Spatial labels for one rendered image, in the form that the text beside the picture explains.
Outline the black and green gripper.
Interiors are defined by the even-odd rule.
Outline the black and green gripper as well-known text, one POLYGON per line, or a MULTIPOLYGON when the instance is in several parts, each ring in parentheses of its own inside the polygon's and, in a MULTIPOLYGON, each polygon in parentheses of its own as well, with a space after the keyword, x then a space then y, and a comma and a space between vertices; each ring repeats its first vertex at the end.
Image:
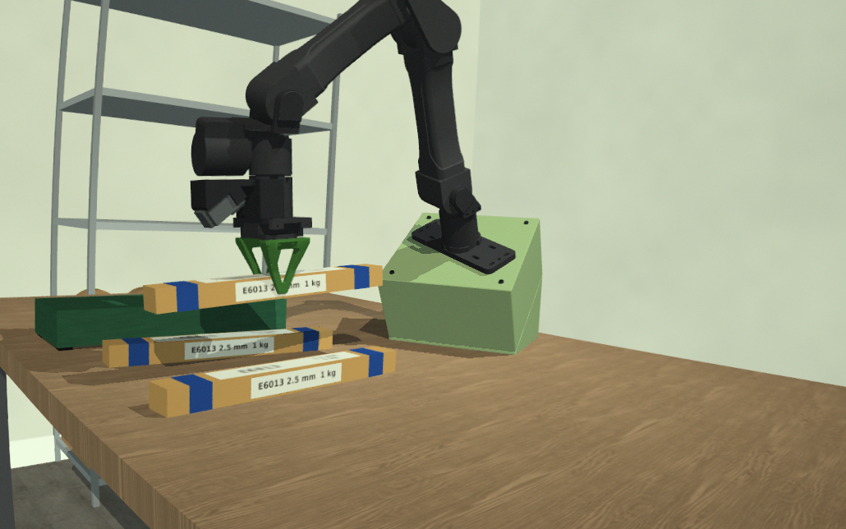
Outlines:
POLYGON ((241 228, 241 237, 236 237, 236 244, 251 272, 261 274, 252 251, 252 248, 260 247, 268 267, 266 273, 270 273, 277 294, 283 294, 287 293, 297 267, 310 244, 310 238, 303 237, 303 228, 312 228, 312 218, 293 217, 292 177, 275 177, 275 179, 283 179, 284 218, 233 218, 233 227, 241 228), (282 282, 278 270, 278 259, 281 250, 285 249, 293 249, 293 252, 282 282))

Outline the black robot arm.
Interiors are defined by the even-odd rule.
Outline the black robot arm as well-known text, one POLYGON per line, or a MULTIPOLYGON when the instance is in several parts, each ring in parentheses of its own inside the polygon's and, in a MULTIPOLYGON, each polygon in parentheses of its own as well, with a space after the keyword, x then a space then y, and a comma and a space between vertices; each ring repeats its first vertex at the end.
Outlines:
POLYGON ((251 176, 269 179, 195 180, 195 216, 204 228, 235 213, 237 219, 284 218, 283 179, 275 177, 292 175, 292 139, 283 133, 299 134, 301 118, 318 103, 316 97, 391 35, 412 88, 418 195, 439 208, 439 219, 413 231, 412 239, 484 274, 515 260, 515 250, 478 233, 481 205, 461 154, 453 99, 453 51, 461 33, 459 16, 441 0, 359 0, 250 81, 249 118, 196 120, 191 144, 196 176, 243 176, 249 170, 251 176))

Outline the tan welding electrode pack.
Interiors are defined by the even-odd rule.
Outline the tan welding electrode pack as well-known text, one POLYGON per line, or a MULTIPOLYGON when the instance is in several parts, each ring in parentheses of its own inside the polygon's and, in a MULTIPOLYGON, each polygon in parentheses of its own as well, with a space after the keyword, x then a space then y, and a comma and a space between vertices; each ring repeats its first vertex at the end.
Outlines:
POLYGON ((356 349, 149 381, 149 409, 167 418, 395 371, 396 351, 356 349))
POLYGON ((383 286, 383 265, 342 265, 297 270, 287 293, 277 294, 270 274, 143 285, 144 310, 193 311, 255 301, 383 286))
POLYGON ((332 349, 323 327, 103 340, 109 368, 332 349))

